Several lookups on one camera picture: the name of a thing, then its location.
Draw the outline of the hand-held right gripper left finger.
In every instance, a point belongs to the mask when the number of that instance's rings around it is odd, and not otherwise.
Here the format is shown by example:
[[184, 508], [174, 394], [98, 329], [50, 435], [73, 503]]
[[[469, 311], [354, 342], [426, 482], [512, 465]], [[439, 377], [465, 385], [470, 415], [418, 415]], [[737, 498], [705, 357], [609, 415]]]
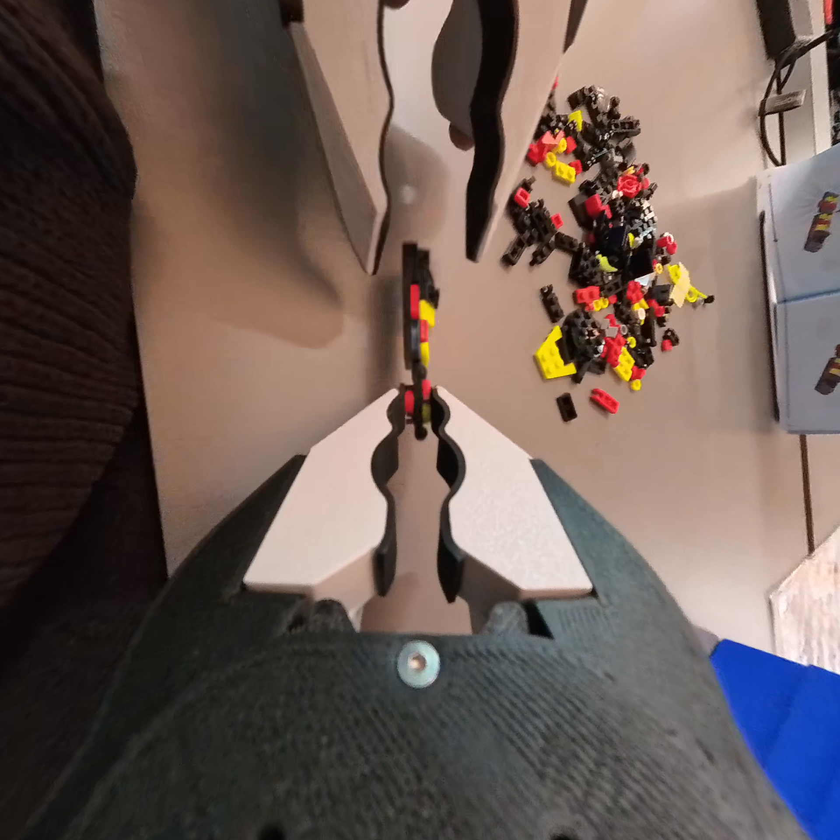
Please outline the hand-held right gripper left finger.
[[392, 389], [311, 447], [243, 583], [253, 592], [341, 604], [361, 628], [365, 606], [396, 576], [400, 391]]

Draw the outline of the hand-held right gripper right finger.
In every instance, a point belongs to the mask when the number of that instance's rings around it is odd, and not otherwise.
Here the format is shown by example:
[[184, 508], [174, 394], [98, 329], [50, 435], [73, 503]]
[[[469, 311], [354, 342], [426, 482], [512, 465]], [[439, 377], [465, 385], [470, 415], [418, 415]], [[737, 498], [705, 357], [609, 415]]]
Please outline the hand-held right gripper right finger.
[[594, 585], [533, 458], [441, 386], [432, 390], [439, 514], [437, 575], [479, 634], [500, 604], [588, 597]]

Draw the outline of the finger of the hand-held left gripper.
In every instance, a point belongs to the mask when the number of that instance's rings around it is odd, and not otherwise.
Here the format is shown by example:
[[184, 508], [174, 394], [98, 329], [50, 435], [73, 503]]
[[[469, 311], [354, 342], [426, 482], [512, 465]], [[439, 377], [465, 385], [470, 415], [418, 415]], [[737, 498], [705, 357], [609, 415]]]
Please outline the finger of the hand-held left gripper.
[[303, 1], [289, 25], [332, 192], [360, 266], [376, 274], [390, 221], [384, 147], [393, 114], [384, 4]]
[[501, 218], [586, 1], [478, 1], [479, 64], [469, 102], [473, 164], [465, 254], [479, 262]]

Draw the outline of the pile of lego pieces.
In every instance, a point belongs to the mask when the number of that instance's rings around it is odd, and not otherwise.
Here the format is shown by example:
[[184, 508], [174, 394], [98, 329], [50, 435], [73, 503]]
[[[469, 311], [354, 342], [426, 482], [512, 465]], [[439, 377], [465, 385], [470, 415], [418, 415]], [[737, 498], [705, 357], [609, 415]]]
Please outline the pile of lego pieces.
[[534, 354], [545, 381], [580, 384], [610, 371], [639, 392], [656, 351], [679, 345], [672, 311], [716, 299], [696, 287], [677, 260], [676, 237], [658, 228], [657, 185], [649, 164], [636, 161], [641, 122], [597, 86], [573, 91], [565, 112], [556, 89], [554, 82], [525, 161], [575, 188], [569, 205], [580, 234], [565, 232], [561, 214], [536, 197], [534, 176], [523, 178], [507, 201], [515, 236], [501, 261], [513, 267], [529, 255], [535, 267], [557, 253], [570, 259], [571, 309], [563, 310], [553, 285], [539, 292], [553, 325]]

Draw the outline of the black red yellow lego assembly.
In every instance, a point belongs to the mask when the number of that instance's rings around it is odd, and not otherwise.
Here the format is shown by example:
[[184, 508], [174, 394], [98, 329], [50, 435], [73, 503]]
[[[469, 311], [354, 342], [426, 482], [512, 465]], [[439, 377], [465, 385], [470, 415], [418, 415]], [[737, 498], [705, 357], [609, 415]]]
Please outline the black red yellow lego assembly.
[[411, 381], [404, 390], [406, 420], [415, 439], [424, 440], [431, 424], [432, 383], [428, 378], [429, 334], [434, 328], [440, 289], [431, 270], [430, 252], [417, 243], [402, 245], [402, 341]]

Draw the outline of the person's left hand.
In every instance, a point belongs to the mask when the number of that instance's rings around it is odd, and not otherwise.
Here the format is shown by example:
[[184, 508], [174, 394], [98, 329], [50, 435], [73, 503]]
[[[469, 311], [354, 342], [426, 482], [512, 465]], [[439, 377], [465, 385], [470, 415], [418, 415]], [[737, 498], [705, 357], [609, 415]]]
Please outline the person's left hand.
[[432, 58], [436, 108], [448, 124], [453, 145], [475, 146], [470, 106], [478, 80], [482, 30], [477, 1], [453, 1], [437, 36]]

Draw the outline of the black flat device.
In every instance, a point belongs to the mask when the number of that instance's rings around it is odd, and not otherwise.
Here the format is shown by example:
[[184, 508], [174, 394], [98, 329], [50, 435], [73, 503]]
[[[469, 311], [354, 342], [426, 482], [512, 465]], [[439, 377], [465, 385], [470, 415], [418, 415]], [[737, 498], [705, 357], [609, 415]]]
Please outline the black flat device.
[[756, 1], [765, 55], [777, 60], [797, 39], [792, 1]]

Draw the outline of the grey flat box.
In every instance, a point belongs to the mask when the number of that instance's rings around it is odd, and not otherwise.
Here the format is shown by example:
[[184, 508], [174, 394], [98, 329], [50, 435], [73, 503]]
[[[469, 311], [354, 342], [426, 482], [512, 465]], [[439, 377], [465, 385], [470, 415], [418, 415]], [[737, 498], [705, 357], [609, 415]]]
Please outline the grey flat box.
[[[807, 9], [814, 37], [826, 32], [824, 1], [808, 1]], [[833, 111], [828, 80], [827, 41], [809, 53], [811, 80], [811, 119], [813, 153], [828, 150], [833, 144]]]

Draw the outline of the white textured sheet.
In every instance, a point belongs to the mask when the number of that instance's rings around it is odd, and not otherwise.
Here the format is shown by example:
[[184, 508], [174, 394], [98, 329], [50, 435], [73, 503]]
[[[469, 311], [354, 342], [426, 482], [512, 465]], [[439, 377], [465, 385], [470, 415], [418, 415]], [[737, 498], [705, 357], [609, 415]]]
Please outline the white textured sheet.
[[839, 674], [839, 530], [770, 594], [773, 652]]

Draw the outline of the blue plastic container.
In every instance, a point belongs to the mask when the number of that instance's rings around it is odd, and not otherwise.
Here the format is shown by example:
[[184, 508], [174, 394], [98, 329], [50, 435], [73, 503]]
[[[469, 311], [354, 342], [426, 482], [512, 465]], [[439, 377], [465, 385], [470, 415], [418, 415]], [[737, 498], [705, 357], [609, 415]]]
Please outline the blue plastic container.
[[839, 675], [730, 640], [710, 655], [738, 727], [814, 839], [839, 838]]

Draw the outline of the light blue instruction booklet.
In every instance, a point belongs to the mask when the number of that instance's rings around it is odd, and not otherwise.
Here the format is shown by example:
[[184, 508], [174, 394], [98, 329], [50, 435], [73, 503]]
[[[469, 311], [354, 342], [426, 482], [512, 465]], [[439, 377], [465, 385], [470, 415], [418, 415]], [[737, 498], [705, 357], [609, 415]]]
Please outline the light blue instruction booklet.
[[759, 243], [776, 415], [839, 432], [839, 147], [762, 173]]

